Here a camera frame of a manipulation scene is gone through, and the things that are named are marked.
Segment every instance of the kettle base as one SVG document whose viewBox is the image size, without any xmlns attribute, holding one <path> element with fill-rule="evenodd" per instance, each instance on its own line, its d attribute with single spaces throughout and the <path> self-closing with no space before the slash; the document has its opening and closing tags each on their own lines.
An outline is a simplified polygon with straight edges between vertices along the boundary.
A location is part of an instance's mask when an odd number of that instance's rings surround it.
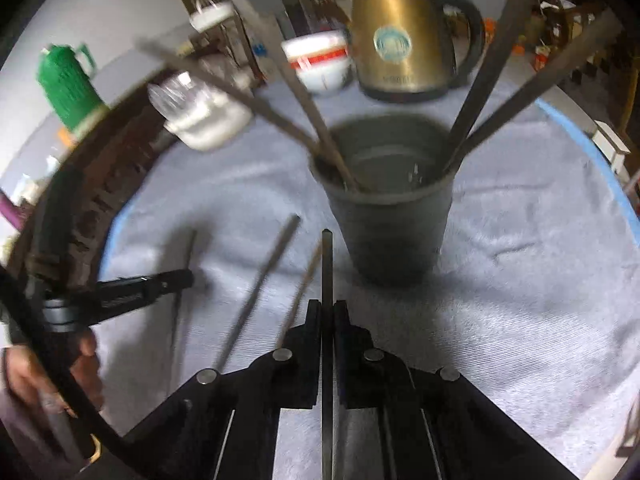
<svg viewBox="0 0 640 480">
<path fill-rule="evenodd" d="M 437 99 L 446 94 L 450 87 L 435 88 L 425 90 L 423 92 L 388 92 L 377 88 L 364 86 L 360 84 L 360 89 L 364 95 L 375 99 L 376 101 L 384 101 L 385 103 L 419 103 L 422 101 L 430 101 Z"/>
</svg>

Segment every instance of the gray tablecloth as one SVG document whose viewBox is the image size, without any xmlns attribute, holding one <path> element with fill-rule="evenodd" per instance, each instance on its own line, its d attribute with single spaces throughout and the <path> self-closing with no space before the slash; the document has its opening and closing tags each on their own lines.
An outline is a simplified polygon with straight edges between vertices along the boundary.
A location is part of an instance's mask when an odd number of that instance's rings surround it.
<svg viewBox="0 0 640 480">
<path fill-rule="evenodd" d="M 500 81 L 484 113 L 513 90 Z M 466 92 L 401 108 L 451 125 Z M 262 95 L 308 126 L 283 85 Z M 329 124 L 400 108 L 367 99 L 357 85 L 316 102 Z M 547 113 L 529 107 L 463 164 L 436 269 L 398 291 L 357 275 L 306 153 L 265 121 L 212 153 L 178 143 L 118 220 L 102 278 L 183 266 L 196 231 L 196 285 L 178 312 L 164 298 L 98 327 L 106 416 L 124 432 L 216 361 L 278 231 L 296 213 L 302 227 L 224 371 L 273 349 L 329 228 L 335 297 L 349 302 L 352 321 L 370 329 L 377 346 L 424 370 L 456 366 L 583 476 L 622 427 L 640 382 L 638 225 L 606 171 Z M 319 276 L 306 296 L 319 298 Z M 345 478 L 381 478 L 370 414 L 341 417 L 338 469 Z M 274 478 L 316 479 L 320 470 L 318 407 L 285 412 Z"/>
</svg>

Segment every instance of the human hand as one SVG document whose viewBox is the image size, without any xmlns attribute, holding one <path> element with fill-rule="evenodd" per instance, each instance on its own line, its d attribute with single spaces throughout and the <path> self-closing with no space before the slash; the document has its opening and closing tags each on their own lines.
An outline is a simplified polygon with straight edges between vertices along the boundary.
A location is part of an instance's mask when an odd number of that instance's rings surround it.
<svg viewBox="0 0 640 480">
<path fill-rule="evenodd" d="M 87 394 L 89 400 L 100 410 L 104 403 L 104 397 L 102 396 L 102 380 L 98 375 L 100 361 L 95 354 L 97 342 L 94 333 L 91 330 L 84 332 L 79 337 L 78 345 L 80 357 L 71 366 L 71 374 Z M 50 397 L 56 399 L 60 409 L 67 407 L 30 348 L 24 345 L 7 348 L 4 362 L 9 389 L 24 403 L 37 421 L 46 425 L 47 419 L 41 404 L 40 394 L 49 394 Z"/>
</svg>

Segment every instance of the red stripe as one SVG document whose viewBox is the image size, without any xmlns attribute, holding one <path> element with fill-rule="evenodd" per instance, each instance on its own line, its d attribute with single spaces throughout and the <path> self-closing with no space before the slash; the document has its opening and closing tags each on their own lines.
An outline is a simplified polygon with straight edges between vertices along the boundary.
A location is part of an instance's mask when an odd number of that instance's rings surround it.
<svg viewBox="0 0 640 480">
<path fill-rule="evenodd" d="M 329 59 L 335 59 L 337 57 L 344 57 L 347 55 L 347 48 L 342 46 L 331 52 L 325 52 L 324 54 L 317 54 L 316 56 L 300 56 L 293 61 L 289 61 L 293 68 L 308 68 L 310 65 L 320 63 L 322 61 L 328 61 Z"/>
</svg>

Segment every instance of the purple object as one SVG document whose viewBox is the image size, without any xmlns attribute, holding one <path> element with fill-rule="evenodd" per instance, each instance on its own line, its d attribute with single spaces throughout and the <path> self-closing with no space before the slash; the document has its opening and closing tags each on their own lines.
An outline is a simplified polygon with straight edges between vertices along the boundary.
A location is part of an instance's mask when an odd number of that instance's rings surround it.
<svg viewBox="0 0 640 480">
<path fill-rule="evenodd" d="M 4 194 L 4 191 L 0 189 L 0 213 L 4 216 L 9 224 L 14 226 L 18 231 L 22 231 L 22 216 L 18 206 L 15 205 L 9 197 Z"/>
</svg>

